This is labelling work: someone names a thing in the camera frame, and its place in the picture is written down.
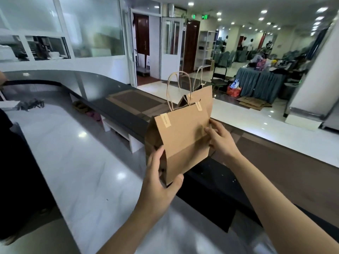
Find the hand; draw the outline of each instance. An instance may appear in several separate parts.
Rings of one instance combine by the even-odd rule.
[[[225,163],[229,166],[229,161],[234,161],[241,157],[241,153],[235,145],[231,134],[220,122],[210,119],[210,123],[217,128],[216,130],[209,127],[204,128],[205,132],[211,137],[210,144],[225,157]]]
[[[184,175],[179,174],[168,188],[162,186],[159,180],[159,165],[163,152],[164,146],[161,146],[150,155],[139,200],[133,211],[151,226],[165,214],[184,180]]]

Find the person's left hand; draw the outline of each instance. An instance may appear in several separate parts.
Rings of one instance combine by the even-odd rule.
[[[184,175],[179,174],[169,187],[162,186],[159,180],[159,165],[163,152],[164,146],[161,146],[150,155],[140,196],[133,211],[135,215],[142,216],[153,225],[165,214],[184,180]]]

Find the table with tablecloth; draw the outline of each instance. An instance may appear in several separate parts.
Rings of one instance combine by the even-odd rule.
[[[239,68],[236,79],[242,88],[240,96],[250,96],[272,104],[278,96],[285,75],[243,67]]]

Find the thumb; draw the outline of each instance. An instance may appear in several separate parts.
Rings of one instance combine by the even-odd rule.
[[[171,201],[174,199],[174,196],[177,194],[177,192],[181,188],[183,181],[184,181],[184,175],[179,174],[173,180],[172,184],[170,186],[168,186],[168,188],[166,189],[166,191],[168,192],[168,196],[171,199]]]
[[[208,134],[212,139],[216,138],[218,135],[218,133],[210,127],[204,127],[204,131],[206,132],[206,134]]]

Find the forearm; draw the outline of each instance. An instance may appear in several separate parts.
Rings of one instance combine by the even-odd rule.
[[[339,244],[293,205],[242,155],[231,170],[279,254],[339,253]]]
[[[146,217],[133,212],[97,254],[133,254],[152,227]]]

